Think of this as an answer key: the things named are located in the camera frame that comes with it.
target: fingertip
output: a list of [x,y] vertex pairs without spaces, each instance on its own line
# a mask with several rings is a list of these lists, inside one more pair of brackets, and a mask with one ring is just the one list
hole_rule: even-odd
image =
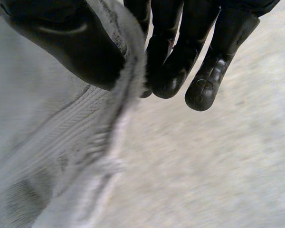
[[184,69],[174,74],[162,70],[153,81],[152,92],[162,99],[172,98],[178,93],[186,77]]
[[142,93],[142,95],[140,95],[139,98],[147,98],[147,97],[151,96],[151,94],[152,94],[152,91],[151,91],[151,90],[144,91],[144,92]]
[[202,94],[198,93],[195,86],[190,86],[185,94],[186,105],[199,112],[208,110],[214,102],[214,93],[212,90],[204,90]]

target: black leather glove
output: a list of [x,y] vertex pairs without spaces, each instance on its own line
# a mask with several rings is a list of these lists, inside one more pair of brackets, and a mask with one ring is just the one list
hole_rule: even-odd
[[0,15],[77,77],[113,88],[125,59],[84,0],[0,0]]
[[[214,35],[185,100],[197,111],[209,109],[239,46],[258,26],[258,17],[279,0],[124,0],[147,34],[150,8],[153,35],[147,47],[147,86],[158,97],[177,94],[216,21]],[[172,51],[180,25],[179,40]]]

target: gray fabric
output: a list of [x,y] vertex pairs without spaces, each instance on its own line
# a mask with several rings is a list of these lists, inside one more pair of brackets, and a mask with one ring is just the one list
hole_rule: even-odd
[[143,90],[143,34],[118,2],[88,2],[127,49],[111,92],[82,82],[0,18],[0,228],[94,227],[122,170],[117,155]]

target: ground surface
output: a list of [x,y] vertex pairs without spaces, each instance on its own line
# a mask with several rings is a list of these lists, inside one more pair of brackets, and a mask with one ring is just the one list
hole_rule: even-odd
[[205,52],[174,98],[142,101],[99,228],[285,228],[285,0],[199,113],[184,94]]

